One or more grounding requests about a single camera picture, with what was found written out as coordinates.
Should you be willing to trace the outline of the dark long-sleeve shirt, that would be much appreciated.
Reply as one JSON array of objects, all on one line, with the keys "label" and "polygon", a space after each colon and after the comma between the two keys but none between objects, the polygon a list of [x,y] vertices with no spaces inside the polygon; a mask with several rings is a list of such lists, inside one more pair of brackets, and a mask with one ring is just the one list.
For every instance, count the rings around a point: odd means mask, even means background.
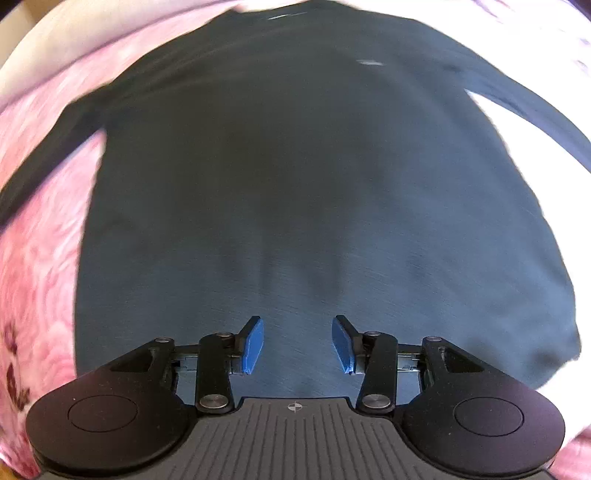
[{"label": "dark long-sleeve shirt", "polygon": [[481,95],[582,163],[584,134],[420,22],[308,1],[227,11],[70,103],[9,221],[92,134],[76,363],[266,323],[260,396],[332,396],[329,322],[440,335],[537,388],[581,350],[555,237]]}]

